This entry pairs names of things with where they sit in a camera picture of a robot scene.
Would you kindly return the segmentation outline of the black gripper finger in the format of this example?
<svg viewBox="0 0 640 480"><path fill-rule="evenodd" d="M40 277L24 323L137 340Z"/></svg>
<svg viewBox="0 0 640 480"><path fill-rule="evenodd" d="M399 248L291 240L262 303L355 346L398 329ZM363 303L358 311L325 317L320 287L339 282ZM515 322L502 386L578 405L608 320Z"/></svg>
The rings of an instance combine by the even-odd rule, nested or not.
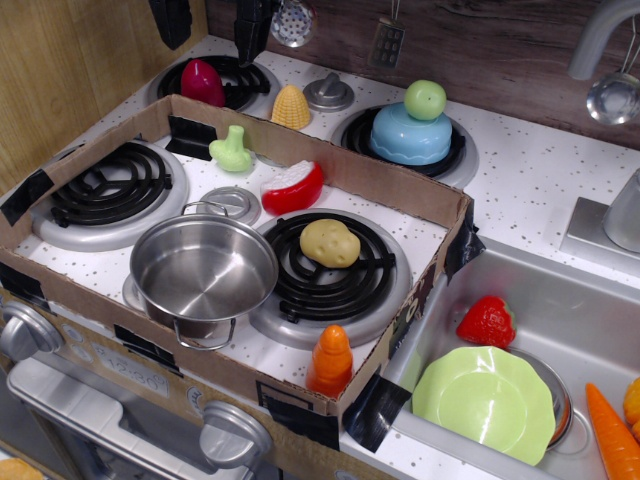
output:
<svg viewBox="0 0 640 480"><path fill-rule="evenodd" d="M241 67L251 65L266 50L273 17L271 0L238 0L234 43Z"/></svg>
<svg viewBox="0 0 640 480"><path fill-rule="evenodd" d="M177 50L191 37L192 13L188 0L149 0L163 43Z"/></svg>

